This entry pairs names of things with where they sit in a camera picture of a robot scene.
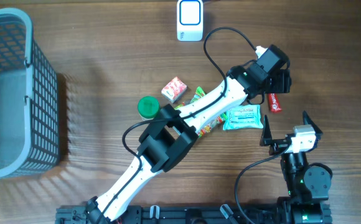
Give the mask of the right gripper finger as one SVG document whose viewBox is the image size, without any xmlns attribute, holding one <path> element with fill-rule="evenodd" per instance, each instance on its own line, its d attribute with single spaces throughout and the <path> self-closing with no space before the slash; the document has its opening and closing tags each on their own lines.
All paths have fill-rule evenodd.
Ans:
<svg viewBox="0 0 361 224">
<path fill-rule="evenodd" d="M 313 127 L 315 133 L 318 136 L 322 136 L 323 132 L 322 130 L 312 121 L 312 119 L 309 117 L 308 113 L 306 111 L 302 112 L 302 120 L 304 124 L 309 124 Z"/>
<path fill-rule="evenodd" d="M 260 146 L 269 146 L 273 142 L 271 135 L 270 124 L 267 115 L 264 115 L 263 129 L 260 139 Z"/>
</svg>

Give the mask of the red candy bar wrapper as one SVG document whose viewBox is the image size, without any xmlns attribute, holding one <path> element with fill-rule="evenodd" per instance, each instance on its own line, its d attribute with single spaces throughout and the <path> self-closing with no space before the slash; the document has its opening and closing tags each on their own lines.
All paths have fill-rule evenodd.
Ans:
<svg viewBox="0 0 361 224">
<path fill-rule="evenodd" d="M 269 108 L 272 113 L 279 113 L 283 110 L 282 107 L 280 106 L 277 94 L 268 93 L 267 97 L 268 97 Z"/>
</svg>

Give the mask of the teal tissue packet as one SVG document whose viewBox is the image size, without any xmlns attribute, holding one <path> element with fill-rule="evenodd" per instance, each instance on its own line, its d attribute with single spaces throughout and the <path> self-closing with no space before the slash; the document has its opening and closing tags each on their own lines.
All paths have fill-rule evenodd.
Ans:
<svg viewBox="0 0 361 224">
<path fill-rule="evenodd" d="M 240 105 L 226 112 L 227 120 L 223 130 L 245 128 L 262 129 L 260 105 Z"/>
</svg>

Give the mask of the green Haribo candy bag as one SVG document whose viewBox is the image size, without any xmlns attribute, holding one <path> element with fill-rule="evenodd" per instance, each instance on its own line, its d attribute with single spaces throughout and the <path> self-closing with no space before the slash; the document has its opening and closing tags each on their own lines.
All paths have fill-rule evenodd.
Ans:
<svg viewBox="0 0 361 224">
<path fill-rule="evenodd" d="M 175 107 L 175 110 L 178 110 L 180 107 L 186 106 L 188 104 L 194 103 L 195 101 L 198 101 L 199 99 L 201 99 L 203 96 L 205 96 L 205 92 L 203 91 L 203 89 L 200 86 L 198 86 L 195 91 L 194 97 L 189 101 L 185 101 L 185 102 L 182 102 L 181 104 L 177 105 Z M 201 138 L 202 136 L 211 132 L 216 126 L 218 126 L 221 123 L 224 123 L 227 119 L 228 119 L 228 117 L 227 117 L 226 113 L 222 113 L 215 119 L 211 120 L 207 125 L 205 125 L 198 132 L 199 138 Z"/>
</svg>

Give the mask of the small red white box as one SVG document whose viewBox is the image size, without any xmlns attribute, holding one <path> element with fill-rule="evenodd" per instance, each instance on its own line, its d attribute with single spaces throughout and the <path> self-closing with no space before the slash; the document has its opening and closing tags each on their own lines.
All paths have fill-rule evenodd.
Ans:
<svg viewBox="0 0 361 224">
<path fill-rule="evenodd" d="M 174 77 L 162 90 L 161 94 L 174 103 L 185 91 L 187 85 L 178 77 Z"/>
</svg>

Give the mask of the green lid jar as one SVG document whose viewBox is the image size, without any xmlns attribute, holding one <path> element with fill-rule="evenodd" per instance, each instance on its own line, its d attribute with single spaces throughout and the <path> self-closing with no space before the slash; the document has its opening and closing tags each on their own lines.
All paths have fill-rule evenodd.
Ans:
<svg viewBox="0 0 361 224">
<path fill-rule="evenodd" d="M 153 96 L 145 96 L 138 102 L 138 113 L 143 120 L 151 120 L 160 110 L 158 100 Z"/>
</svg>

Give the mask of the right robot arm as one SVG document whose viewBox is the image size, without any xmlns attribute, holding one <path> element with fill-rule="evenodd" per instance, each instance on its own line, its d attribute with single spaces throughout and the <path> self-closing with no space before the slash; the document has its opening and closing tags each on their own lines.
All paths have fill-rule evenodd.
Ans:
<svg viewBox="0 0 361 224">
<path fill-rule="evenodd" d="M 307 153 L 317 148 L 323 132 L 306 112 L 303 124 L 291 134 L 273 139 L 268 118 L 263 121 L 260 145 L 268 146 L 269 155 L 280 156 L 281 170 L 288 189 L 287 197 L 276 202 L 275 223 L 332 223 L 329 199 L 332 170 L 321 163 L 308 163 Z"/>
</svg>

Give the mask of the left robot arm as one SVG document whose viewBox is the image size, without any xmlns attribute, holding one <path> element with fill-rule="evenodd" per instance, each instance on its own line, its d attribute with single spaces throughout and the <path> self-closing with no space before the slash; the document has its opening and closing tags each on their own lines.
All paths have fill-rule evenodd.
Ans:
<svg viewBox="0 0 361 224">
<path fill-rule="evenodd" d="M 146 126 L 134 159 L 125 173 L 103 195 L 86 205 L 90 223 L 111 223 L 126 211 L 138 192 L 155 176 L 174 168 L 199 137 L 199 132 L 220 114 L 265 93 L 289 92 L 290 75 L 283 69 L 289 57 L 277 46 L 257 51 L 257 59 L 222 73 L 222 82 L 201 99 L 179 109 L 166 105 Z"/>
</svg>

